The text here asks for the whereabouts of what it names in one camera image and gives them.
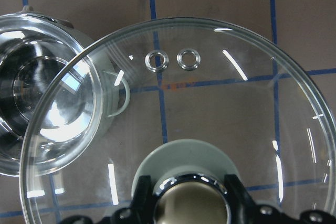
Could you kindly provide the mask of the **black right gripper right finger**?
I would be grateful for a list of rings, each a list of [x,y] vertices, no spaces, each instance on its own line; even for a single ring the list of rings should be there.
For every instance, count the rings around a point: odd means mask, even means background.
[[[231,223],[335,223],[335,216],[322,210],[306,210],[295,219],[270,204],[258,204],[235,174],[225,175],[224,187]]]

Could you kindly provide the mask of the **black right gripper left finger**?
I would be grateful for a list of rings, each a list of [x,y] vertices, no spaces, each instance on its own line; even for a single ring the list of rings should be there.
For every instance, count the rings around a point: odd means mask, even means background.
[[[155,201],[151,176],[140,176],[130,205],[103,217],[98,223],[155,223]]]

